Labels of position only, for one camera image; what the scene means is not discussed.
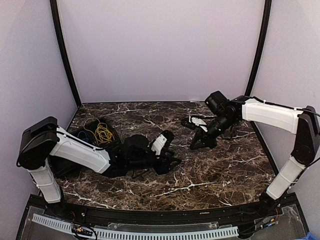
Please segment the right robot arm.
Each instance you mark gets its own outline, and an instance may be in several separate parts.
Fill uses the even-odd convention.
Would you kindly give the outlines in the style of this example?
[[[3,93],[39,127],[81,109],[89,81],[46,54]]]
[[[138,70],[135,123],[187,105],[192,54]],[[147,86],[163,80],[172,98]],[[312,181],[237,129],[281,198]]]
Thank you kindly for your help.
[[[195,130],[190,144],[192,150],[215,148],[218,137],[243,121],[292,136],[293,146],[287,161],[255,205],[255,213],[266,217],[302,174],[320,161],[320,115],[309,105],[292,107],[247,95],[227,99],[220,91],[211,93],[204,103],[213,114],[209,123],[197,115],[190,115],[181,122]]]

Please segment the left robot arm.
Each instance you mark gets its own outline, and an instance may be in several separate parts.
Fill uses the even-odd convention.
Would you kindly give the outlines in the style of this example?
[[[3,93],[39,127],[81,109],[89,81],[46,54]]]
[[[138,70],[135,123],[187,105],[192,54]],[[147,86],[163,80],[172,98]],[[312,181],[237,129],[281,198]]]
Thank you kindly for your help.
[[[163,175],[181,163],[169,149],[173,139],[174,134],[164,130],[153,141],[134,134],[122,143],[98,147],[71,135],[58,125],[55,117],[49,116],[23,132],[16,166],[29,172],[51,210],[58,217],[67,218],[71,208],[63,201],[49,158],[69,160],[108,178],[144,169]]]

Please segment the black compartment tray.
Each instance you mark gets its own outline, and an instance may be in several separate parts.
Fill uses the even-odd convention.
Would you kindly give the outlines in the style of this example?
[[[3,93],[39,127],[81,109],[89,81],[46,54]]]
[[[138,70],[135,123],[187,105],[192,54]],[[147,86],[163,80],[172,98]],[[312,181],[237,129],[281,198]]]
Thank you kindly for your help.
[[[104,118],[88,118],[82,127],[70,134],[98,148],[114,149],[121,144],[116,130]],[[81,168],[81,165],[70,160],[52,156],[49,158],[50,167],[59,179]]]

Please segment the blue object at corner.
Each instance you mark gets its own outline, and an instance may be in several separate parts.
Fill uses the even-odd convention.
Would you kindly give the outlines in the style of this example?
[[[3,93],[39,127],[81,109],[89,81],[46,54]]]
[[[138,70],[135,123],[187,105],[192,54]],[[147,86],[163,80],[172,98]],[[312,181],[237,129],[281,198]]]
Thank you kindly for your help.
[[[319,240],[318,237],[316,237],[311,232],[308,232],[305,237],[303,237],[303,240]]]

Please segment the black front rail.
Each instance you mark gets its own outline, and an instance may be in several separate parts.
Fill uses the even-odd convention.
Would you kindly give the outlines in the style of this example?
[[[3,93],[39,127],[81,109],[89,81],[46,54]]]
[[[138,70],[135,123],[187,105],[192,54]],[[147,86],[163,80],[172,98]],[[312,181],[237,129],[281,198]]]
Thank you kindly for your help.
[[[84,206],[74,203],[62,203],[57,206],[47,207],[45,200],[31,194],[27,206],[38,207],[49,216],[59,216],[67,220],[89,224],[92,226],[106,226],[110,223],[142,224],[142,225],[183,225],[217,222],[220,225],[232,224],[241,228],[251,227],[255,220],[279,216],[283,208],[290,205],[300,205],[294,193],[287,194],[280,202],[280,206],[273,210],[266,210],[264,215],[259,202],[252,202],[238,206],[209,208],[202,210],[183,211],[136,211],[117,210],[100,207]]]

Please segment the right black frame post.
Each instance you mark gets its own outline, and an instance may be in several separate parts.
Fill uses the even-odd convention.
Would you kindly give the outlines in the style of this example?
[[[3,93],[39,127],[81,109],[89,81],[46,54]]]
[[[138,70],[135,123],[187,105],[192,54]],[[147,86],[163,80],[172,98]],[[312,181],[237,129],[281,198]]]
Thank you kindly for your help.
[[[272,8],[272,0],[265,0],[256,51],[255,51],[250,75],[248,78],[248,82],[246,85],[246,89],[244,92],[245,96],[250,96],[254,88],[254,84],[258,74],[258,70],[259,70],[259,66],[260,66],[260,62],[261,62],[261,58],[262,58],[263,50],[265,46],[266,36],[268,32],[271,8]]]

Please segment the black frame post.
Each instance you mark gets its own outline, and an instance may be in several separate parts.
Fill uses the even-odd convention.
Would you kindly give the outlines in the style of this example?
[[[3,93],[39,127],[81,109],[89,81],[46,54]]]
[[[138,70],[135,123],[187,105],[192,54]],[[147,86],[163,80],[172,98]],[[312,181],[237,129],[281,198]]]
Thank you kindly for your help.
[[[272,8],[272,0],[265,0],[256,51],[255,51],[250,75],[248,78],[248,82],[246,85],[246,89],[244,92],[245,96],[250,96],[254,88],[254,84],[258,74],[258,70],[259,70],[259,66],[260,66],[260,62],[261,62],[261,58],[262,58],[263,50],[265,46],[266,36],[268,32],[271,8]]]
[[[67,81],[68,81],[74,102],[77,108],[79,108],[82,105],[82,101],[76,86],[76,82],[72,73],[72,68],[71,68],[71,64],[70,64],[68,53],[67,53],[67,48],[66,48],[66,44],[63,36],[62,24],[61,24],[61,19],[59,14],[58,1],[50,0],[49,3],[50,3],[53,26],[55,30],[56,40],[58,43],[62,64],[64,67],[64,71],[67,77]]]

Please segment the left black frame post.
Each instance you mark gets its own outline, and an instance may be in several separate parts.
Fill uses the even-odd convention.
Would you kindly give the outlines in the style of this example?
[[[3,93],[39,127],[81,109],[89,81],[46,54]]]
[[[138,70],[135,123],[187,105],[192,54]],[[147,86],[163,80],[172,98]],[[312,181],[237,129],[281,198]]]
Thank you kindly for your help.
[[[82,105],[82,101],[76,86],[76,82],[72,73],[72,68],[71,68],[71,64],[70,64],[68,53],[67,53],[67,48],[66,48],[66,44],[63,36],[62,24],[61,24],[61,19],[59,14],[58,1],[50,0],[49,3],[50,3],[53,26],[55,30],[56,40],[58,43],[62,64],[64,67],[64,71],[67,77],[67,81],[68,81],[74,102],[77,108],[79,108]]]

